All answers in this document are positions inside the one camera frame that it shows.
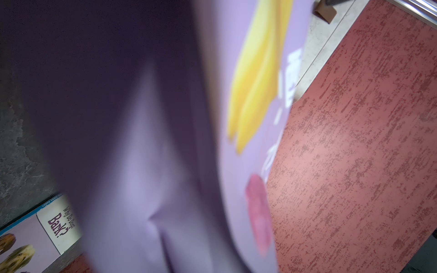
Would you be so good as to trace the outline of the purple oats bag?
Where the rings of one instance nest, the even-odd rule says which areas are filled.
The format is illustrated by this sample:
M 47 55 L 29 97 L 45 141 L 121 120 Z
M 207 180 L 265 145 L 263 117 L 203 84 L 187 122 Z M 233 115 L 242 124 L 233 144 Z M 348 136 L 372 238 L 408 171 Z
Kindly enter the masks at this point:
M 99 273 L 276 273 L 266 183 L 312 1 L 2 1 L 25 115 Z

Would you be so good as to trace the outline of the white three-drawer storage box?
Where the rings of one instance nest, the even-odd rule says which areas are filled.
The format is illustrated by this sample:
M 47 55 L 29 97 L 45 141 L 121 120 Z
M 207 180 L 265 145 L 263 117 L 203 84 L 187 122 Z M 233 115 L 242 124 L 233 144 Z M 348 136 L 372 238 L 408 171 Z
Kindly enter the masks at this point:
M 357 0 L 334 6 L 337 14 L 331 23 L 316 15 L 311 17 L 294 101 L 298 101 L 308 90 L 367 3 L 366 0 Z

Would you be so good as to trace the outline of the dog book Why Dogs Bark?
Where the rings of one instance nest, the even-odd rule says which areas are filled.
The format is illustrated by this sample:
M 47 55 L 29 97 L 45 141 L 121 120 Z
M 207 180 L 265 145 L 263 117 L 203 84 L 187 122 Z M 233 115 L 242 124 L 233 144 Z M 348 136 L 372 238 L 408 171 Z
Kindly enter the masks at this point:
M 1 230 L 1 272 L 41 273 L 82 237 L 59 194 Z

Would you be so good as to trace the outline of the right corner aluminium post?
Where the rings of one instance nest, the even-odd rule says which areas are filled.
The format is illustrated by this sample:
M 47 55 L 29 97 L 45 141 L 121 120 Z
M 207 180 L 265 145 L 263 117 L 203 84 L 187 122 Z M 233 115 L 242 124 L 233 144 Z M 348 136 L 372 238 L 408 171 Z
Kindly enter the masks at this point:
M 437 27 L 437 2 L 435 0 L 389 0 L 389 2 L 422 22 Z

